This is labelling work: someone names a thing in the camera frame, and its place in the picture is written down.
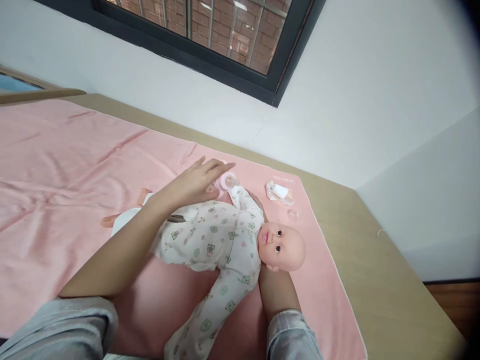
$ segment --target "doll foot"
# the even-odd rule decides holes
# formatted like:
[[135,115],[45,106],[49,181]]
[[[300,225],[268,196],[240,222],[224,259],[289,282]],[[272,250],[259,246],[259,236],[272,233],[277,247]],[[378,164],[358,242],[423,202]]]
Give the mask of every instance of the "doll foot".
[[120,214],[106,216],[100,221],[100,225],[103,228],[113,228],[115,220],[120,216]]
[[136,204],[138,206],[143,206],[145,202],[145,198],[147,197],[148,194],[152,193],[152,191],[142,187],[140,190],[140,195],[138,196],[138,199],[136,201]]

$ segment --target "doll ear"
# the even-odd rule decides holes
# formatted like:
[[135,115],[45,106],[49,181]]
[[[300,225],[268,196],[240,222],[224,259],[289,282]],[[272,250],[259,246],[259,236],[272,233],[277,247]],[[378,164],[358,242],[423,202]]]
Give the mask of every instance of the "doll ear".
[[266,267],[273,272],[277,272],[279,270],[278,266],[267,265]]

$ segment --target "wooden table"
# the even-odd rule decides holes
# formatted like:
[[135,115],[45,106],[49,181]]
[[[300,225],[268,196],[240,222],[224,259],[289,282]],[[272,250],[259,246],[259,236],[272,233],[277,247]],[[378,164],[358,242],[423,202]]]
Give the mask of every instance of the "wooden table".
[[299,176],[370,360],[450,360],[465,344],[386,233],[377,237],[380,226],[354,190],[99,94],[63,99]]

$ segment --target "doll face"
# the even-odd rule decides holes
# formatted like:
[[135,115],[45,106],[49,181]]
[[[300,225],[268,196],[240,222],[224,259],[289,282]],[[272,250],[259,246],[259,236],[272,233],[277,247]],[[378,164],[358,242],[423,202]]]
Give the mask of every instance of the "doll face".
[[265,223],[258,233],[258,254],[272,271],[294,271],[305,260],[305,242],[293,227],[277,222]]

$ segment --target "human hand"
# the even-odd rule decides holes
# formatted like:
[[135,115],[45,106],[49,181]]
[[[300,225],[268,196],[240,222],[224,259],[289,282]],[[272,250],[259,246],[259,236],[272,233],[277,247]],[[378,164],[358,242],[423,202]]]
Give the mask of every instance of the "human hand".
[[262,205],[262,202],[259,200],[258,197],[255,196],[253,192],[251,192],[248,189],[245,189],[248,195],[252,198],[252,200],[257,204],[257,206],[260,208],[260,210],[263,212],[263,220],[268,223],[269,220],[267,219],[267,214],[265,213],[264,206]]
[[236,164],[234,162],[224,164],[217,159],[211,159],[203,163],[204,160],[205,156],[202,156],[162,190],[153,195],[152,199],[154,197],[161,199],[161,206],[171,206],[172,211],[187,205],[216,199],[219,196],[218,189],[214,188],[212,191],[207,191],[207,188]]

